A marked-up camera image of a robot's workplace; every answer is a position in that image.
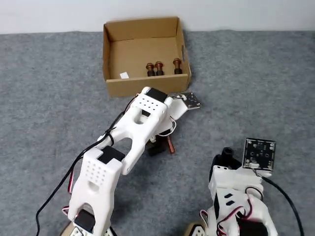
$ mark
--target brown cardboard box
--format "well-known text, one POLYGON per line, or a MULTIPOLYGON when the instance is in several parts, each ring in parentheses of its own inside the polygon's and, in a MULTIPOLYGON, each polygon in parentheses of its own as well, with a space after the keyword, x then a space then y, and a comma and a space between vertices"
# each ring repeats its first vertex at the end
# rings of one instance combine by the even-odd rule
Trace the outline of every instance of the brown cardboard box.
POLYGON ((165 93, 185 91, 191 71, 178 17, 149 18, 104 24, 103 75, 111 96, 130 96, 149 86, 165 93), (173 59, 182 60, 174 75, 173 59), (161 61, 163 76, 147 77, 146 64, 161 61), (121 79, 127 72, 129 78, 121 79))

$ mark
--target carpet floor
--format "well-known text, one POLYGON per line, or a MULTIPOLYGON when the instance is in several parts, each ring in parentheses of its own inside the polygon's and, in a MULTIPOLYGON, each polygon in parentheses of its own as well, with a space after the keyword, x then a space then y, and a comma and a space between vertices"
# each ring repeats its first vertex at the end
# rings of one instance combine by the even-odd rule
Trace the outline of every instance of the carpet floor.
MULTIPOLYGON (((179 121, 176 153, 145 153, 115 192, 119 236, 180 236, 212 204, 213 157, 246 137, 277 141, 271 177, 293 199, 306 235, 315 232, 315 33, 185 32, 190 90, 203 107, 179 121)), ((35 213, 73 159, 130 97, 110 98, 102 77, 102 33, 0 35, 0 235, 35 235, 35 213)), ((126 151, 129 143, 121 144, 126 151)), ((265 186, 281 236, 298 236, 285 198, 265 186)), ((41 234, 67 224, 66 185, 41 213, 41 234)))

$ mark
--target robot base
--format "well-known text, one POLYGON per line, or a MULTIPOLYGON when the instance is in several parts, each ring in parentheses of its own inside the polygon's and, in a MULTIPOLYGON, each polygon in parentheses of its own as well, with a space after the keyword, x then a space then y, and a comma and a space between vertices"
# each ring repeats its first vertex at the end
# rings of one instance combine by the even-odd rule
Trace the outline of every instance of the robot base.
MULTIPOLYGON (((70 222, 62 231, 60 236, 70 236, 74 228, 74 225, 70 222)), ((200 222, 191 223, 188 225, 183 236, 206 236, 203 224, 200 222)))

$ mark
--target wire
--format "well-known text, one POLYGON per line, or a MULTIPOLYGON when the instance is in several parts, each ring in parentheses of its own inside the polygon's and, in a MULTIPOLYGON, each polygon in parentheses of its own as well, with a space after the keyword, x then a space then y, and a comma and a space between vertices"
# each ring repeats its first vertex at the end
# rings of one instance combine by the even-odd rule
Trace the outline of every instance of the wire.
POLYGON ((174 132, 174 130, 176 129, 176 126, 177 126, 176 121, 175 121, 174 118, 171 117, 171 116, 170 116, 169 118, 171 119, 171 121, 172 121, 175 125, 174 125, 174 127, 172 127, 171 132, 169 132, 168 134, 158 134, 158 135, 161 136, 161 137, 167 137, 167 136, 171 135, 171 134, 174 132))
POLYGON ((278 189, 283 195, 284 197, 286 198, 286 200, 289 202, 293 212, 294 212, 294 215, 295 215, 295 218, 296 218, 296 221, 297 221, 297 224, 299 226, 299 230, 300 230, 300 235, 301 236, 304 236, 304 230, 303 230, 303 226, 302 226, 302 222, 301 222, 301 219, 300 219, 300 216, 299 216, 299 213, 297 212, 296 208, 295 208, 295 205, 293 203, 293 201, 291 200, 291 198, 287 195, 287 193, 282 189, 280 188, 279 185, 277 185, 276 183, 274 183, 272 180, 264 177, 264 176, 261 176, 261 178, 266 181, 267 183, 271 184, 272 186, 274 186, 276 189, 278 189))
POLYGON ((229 215, 227 215, 223 220, 221 220, 218 224, 217 224, 217 235, 226 235, 226 233, 222 230, 223 227, 220 225, 222 222, 228 220, 230 217, 232 217, 233 215, 235 215, 240 209, 244 208, 244 216, 242 217, 243 219, 248 219, 251 214, 252 214, 252 203, 250 201, 250 199, 247 199, 248 204, 250 205, 250 211, 248 214, 246 214, 246 210, 244 206, 238 206, 237 208, 235 208, 233 211, 231 211, 231 213, 229 215))
POLYGON ((181 99, 184 101, 184 98, 183 97, 175 97, 175 96, 171 96, 172 98, 176 98, 176 99, 181 99))
POLYGON ((68 193, 72 194, 72 185, 73 185, 73 179, 74 179, 74 170, 72 170, 69 178, 69 184, 68 184, 68 193))
POLYGON ((261 201, 264 200, 264 195, 263 195, 262 192, 261 192, 258 188, 256 188, 256 187, 252 187, 252 186, 247 187, 247 188, 245 189, 245 193, 246 193, 246 194, 248 194, 248 193, 247 193, 247 190, 250 189, 250 188, 256 190, 256 191, 260 194, 260 200, 261 200, 261 201))
POLYGON ((132 102, 136 99, 136 97, 137 97, 138 95, 139 95, 139 94, 135 95, 134 98, 131 99, 131 100, 128 102, 126 108, 124 109, 124 113, 126 113, 126 111, 128 111, 129 106, 132 104, 132 102))
POLYGON ((73 161, 72 165, 70 166, 70 168, 68 169, 68 171, 65 173, 64 177, 61 179, 61 181, 59 182, 59 184, 57 185, 57 187, 54 189, 54 191, 50 194, 50 196, 47 198, 47 200, 44 202, 44 204, 38 209, 38 211, 36 212, 36 224, 37 224, 37 233, 36 236, 39 236, 39 232, 40 232, 40 224, 39 224, 39 219, 38 216, 40 214, 40 212, 46 207, 46 205, 51 201, 51 199, 53 198, 53 196, 57 193, 57 191, 60 189, 60 187, 63 185, 63 183, 65 182, 65 180, 67 179, 67 177, 69 176, 69 174, 71 174, 71 172, 73 171, 75 165, 77 164, 77 162, 79 160, 81 160, 83 158, 83 154, 86 153, 88 150, 90 150, 91 148, 95 147, 96 145, 100 144, 101 142, 103 142, 107 137, 111 138, 112 141, 112 145, 114 144, 114 139, 113 137, 110 135, 110 131, 112 131, 113 129, 115 129, 114 125, 118 122, 118 120, 125 114, 125 111, 120 112, 119 115, 115 118, 114 122, 110 125, 110 127, 105 131, 103 138, 101 138, 100 140, 96 141, 95 143, 91 144, 90 146, 88 146, 86 149, 84 149, 73 161))
POLYGON ((69 210, 69 206, 64 206, 61 211, 63 212, 63 214, 68 215, 68 210, 69 210))
POLYGON ((206 225, 207 228, 208 228, 208 227, 209 227, 209 225, 208 225, 208 212, 205 211, 205 210, 201 210, 201 211, 199 212, 199 216, 201 217, 201 219, 203 220, 203 222, 205 223, 205 225, 206 225))

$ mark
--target robotic arm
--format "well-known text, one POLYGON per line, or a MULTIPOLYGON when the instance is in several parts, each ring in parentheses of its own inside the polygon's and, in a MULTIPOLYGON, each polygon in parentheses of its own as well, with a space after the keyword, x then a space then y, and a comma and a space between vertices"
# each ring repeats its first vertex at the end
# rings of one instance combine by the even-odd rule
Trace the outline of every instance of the robotic arm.
POLYGON ((191 108, 180 97, 173 99, 149 87, 142 90, 109 137, 83 156, 80 176, 69 202, 68 218, 75 226, 71 236, 111 234, 114 191, 120 174, 127 175, 132 170, 148 140, 154 140, 156 135, 167 130, 173 132, 175 120, 191 108), (124 138, 132 139, 131 150, 126 156, 110 146, 124 138))
POLYGON ((201 210, 204 225, 194 224, 194 236, 277 236, 268 207, 263 202, 262 180, 275 186, 287 198, 296 216, 300 233, 304 231, 299 215, 289 196, 271 176, 276 142, 247 138, 243 162, 234 158, 234 151, 225 147, 216 155, 210 169, 209 189, 213 206, 201 210))

